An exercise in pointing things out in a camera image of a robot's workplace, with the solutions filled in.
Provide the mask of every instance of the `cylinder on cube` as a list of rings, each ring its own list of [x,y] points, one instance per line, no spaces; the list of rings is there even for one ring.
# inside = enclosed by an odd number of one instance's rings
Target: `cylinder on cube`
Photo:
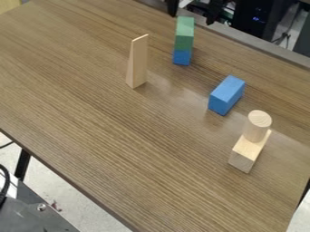
[[[243,136],[251,142],[260,142],[266,136],[272,118],[264,111],[254,110],[247,116]]]

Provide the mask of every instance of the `green cube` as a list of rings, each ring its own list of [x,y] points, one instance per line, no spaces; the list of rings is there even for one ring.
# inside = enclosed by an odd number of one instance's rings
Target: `green cube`
[[[176,50],[191,50],[194,44],[194,37],[191,36],[176,36],[174,49]]]
[[[194,37],[195,19],[192,17],[179,16],[177,21],[176,36]]]
[[[175,50],[191,50],[194,44],[195,19],[192,17],[179,16],[177,20]]]

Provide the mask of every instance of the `wooden block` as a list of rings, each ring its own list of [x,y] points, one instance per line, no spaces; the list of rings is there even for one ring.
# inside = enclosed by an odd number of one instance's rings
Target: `wooden block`
[[[177,19],[176,36],[194,37],[195,19],[193,17],[179,16]]]
[[[0,1],[0,14],[7,12],[21,5],[20,0],[1,0]]]
[[[259,153],[264,148],[270,134],[271,130],[268,130],[264,139],[260,142],[251,142],[241,135],[230,154],[228,163],[235,168],[248,173],[255,164]]]
[[[191,59],[191,51],[178,51],[173,52],[173,63],[180,65],[189,65]]]
[[[195,19],[180,16],[177,20],[176,37],[174,43],[173,63],[189,65],[194,43]]]
[[[174,49],[175,50],[192,50],[194,44],[194,37],[193,36],[180,36],[177,35],[175,37],[175,42],[174,42]]]
[[[252,111],[247,116],[247,122],[243,130],[243,136],[252,142],[259,142],[264,139],[270,128],[272,119],[264,111]]]
[[[229,75],[209,96],[208,108],[224,116],[241,98],[246,83]]]
[[[128,62],[126,83],[132,89],[147,81],[148,39],[149,35],[145,34],[131,41],[131,54]]]

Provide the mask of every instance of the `blue block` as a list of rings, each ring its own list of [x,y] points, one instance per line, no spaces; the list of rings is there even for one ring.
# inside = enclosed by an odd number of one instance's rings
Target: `blue block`
[[[173,52],[173,63],[181,65],[189,65],[191,59],[191,50],[181,51],[174,50]]]
[[[208,108],[224,116],[241,98],[246,83],[229,75],[209,96]]]

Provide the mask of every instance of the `black cable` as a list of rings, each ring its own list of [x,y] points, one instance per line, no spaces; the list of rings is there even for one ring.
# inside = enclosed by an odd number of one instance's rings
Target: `black cable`
[[[294,15],[294,18],[293,18],[291,24],[288,26],[287,30],[286,30],[284,33],[282,33],[282,35],[281,35],[279,38],[277,38],[277,39],[271,41],[271,43],[274,43],[274,42],[279,41],[279,40],[281,40],[281,39],[282,39],[282,41],[283,41],[285,38],[288,37],[288,33],[289,33],[289,31],[292,29],[293,24],[294,24],[294,21],[295,21],[296,18],[298,17],[299,13],[300,13],[300,10],[299,10],[299,8],[297,8],[297,10],[296,10],[296,12],[295,12],[295,15]]]
[[[0,146],[0,149],[6,148],[7,146],[10,146],[13,143],[14,143],[13,141],[10,141],[10,142],[6,143],[5,145]]]
[[[0,170],[2,170],[4,172],[4,177],[5,177],[5,184],[2,187],[2,190],[0,192],[0,208],[2,207],[2,205],[5,203],[5,198],[6,198],[6,194],[7,191],[10,187],[10,173],[8,172],[8,170],[5,168],[5,166],[3,166],[2,164],[0,164]]]
[[[286,38],[286,49],[288,48],[289,39],[291,38],[291,35],[289,34]]]
[[[273,40],[271,43],[274,43],[274,42],[279,41],[279,40],[284,40],[287,37],[288,37],[287,33],[282,33],[282,35],[279,38]]]

